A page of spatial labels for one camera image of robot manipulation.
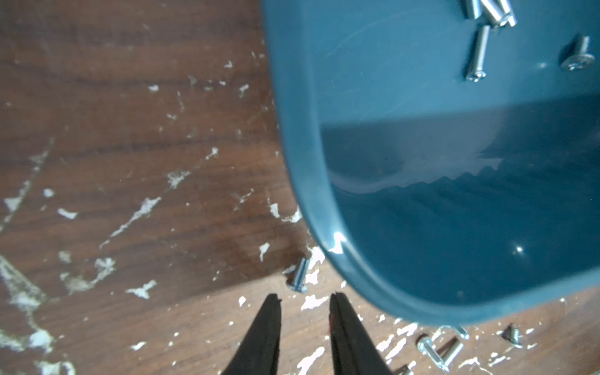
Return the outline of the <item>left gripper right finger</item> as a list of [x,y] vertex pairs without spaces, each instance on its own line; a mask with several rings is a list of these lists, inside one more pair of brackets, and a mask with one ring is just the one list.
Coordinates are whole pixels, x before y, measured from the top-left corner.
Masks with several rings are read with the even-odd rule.
[[329,328],[334,374],[392,375],[344,293],[331,295]]

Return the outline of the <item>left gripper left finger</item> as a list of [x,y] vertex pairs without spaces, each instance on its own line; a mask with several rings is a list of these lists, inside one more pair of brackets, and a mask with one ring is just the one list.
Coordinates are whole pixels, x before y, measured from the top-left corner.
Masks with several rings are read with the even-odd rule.
[[269,294],[222,374],[277,374],[280,340],[281,300]]

